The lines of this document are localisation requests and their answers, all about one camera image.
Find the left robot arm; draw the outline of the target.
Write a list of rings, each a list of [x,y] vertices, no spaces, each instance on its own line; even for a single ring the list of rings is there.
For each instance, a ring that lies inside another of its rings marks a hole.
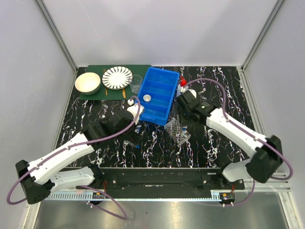
[[[97,165],[86,165],[81,169],[62,171],[71,162],[99,148],[103,141],[123,135],[132,139],[143,106],[133,105],[115,112],[109,119],[89,123],[71,140],[49,154],[27,162],[19,161],[15,167],[20,184],[29,204],[43,201],[52,192],[77,186],[99,188],[103,174]]]

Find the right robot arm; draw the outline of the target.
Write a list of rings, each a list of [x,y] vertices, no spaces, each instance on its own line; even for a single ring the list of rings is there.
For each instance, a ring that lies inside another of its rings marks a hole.
[[[283,163],[282,144],[277,136],[266,137],[246,127],[211,101],[201,100],[193,89],[179,93],[177,103],[186,120],[216,130],[248,155],[247,160],[230,163],[222,169],[222,174],[216,177],[218,187],[227,189],[233,182],[247,178],[266,183]]]

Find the clear tube rack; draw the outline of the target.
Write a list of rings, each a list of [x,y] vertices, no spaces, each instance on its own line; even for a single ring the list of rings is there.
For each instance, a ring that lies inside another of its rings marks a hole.
[[[172,139],[178,146],[182,146],[191,137],[191,134],[188,133],[188,131],[187,131],[186,135],[182,135],[182,128],[183,128],[183,126],[181,126],[175,118],[172,118],[164,126],[165,131],[172,137]]]

